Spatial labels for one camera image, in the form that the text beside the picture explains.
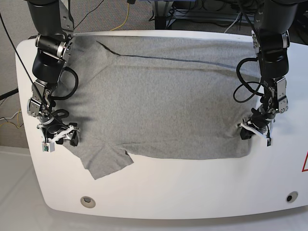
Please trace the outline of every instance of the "white table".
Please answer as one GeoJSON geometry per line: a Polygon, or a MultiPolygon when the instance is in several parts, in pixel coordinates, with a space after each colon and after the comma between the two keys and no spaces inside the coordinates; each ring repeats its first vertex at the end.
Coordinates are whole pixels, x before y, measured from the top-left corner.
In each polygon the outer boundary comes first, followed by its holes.
{"type": "MultiPolygon", "coordinates": [[[[247,36],[193,31],[115,31],[86,35],[156,36],[250,42],[247,36]]],[[[30,73],[36,56],[34,40],[17,50],[30,73]]],[[[31,83],[16,62],[19,95],[29,149],[46,204],[67,212],[148,219],[218,218],[264,213],[308,205],[308,171],[303,172],[308,142],[306,53],[308,47],[291,44],[288,50],[288,112],[276,117],[273,145],[255,136],[248,156],[238,159],[172,160],[130,155],[134,164],[94,180],[80,159],[57,145],[43,153],[36,125],[26,113],[31,83]],[[287,203],[290,192],[298,198],[287,203]],[[92,209],[83,196],[96,202],[92,209]]]]}

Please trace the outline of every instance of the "gray fabric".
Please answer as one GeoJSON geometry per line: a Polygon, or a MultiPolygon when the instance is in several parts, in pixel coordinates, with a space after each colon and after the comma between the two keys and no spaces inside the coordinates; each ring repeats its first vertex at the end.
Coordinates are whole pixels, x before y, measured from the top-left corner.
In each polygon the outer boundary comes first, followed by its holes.
{"type": "MultiPolygon", "coordinates": [[[[79,75],[75,95],[58,107],[66,122],[80,126],[74,148],[97,179],[132,164],[128,153],[155,158],[213,159],[248,154],[235,124],[250,114],[256,97],[244,104],[232,98],[240,84],[238,62],[254,57],[250,43],[183,38],[78,37],[69,66],[79,75]],[[119,57],[146,55],[214,64],[119,57]]],[[[244,64],[247,81],[256,81],[256,63],[244,64]]],[[[71,88],[65,73],[58,90],[71,88]]],[[[240,90],[239,99],[250,93],[240,90]]]]}

